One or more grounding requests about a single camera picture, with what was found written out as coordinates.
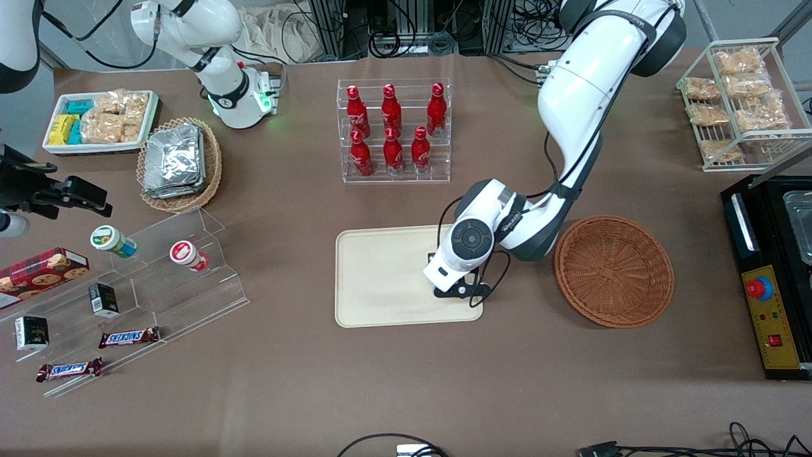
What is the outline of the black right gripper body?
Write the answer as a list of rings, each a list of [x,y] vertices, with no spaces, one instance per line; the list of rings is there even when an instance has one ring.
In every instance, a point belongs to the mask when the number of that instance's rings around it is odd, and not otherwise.
[[[55,173],[57,166],[30,159],[9,145],[2,145],[1,159],[1,208],[32,213],[29,197],[51,191],[56,180],[48,174]]]

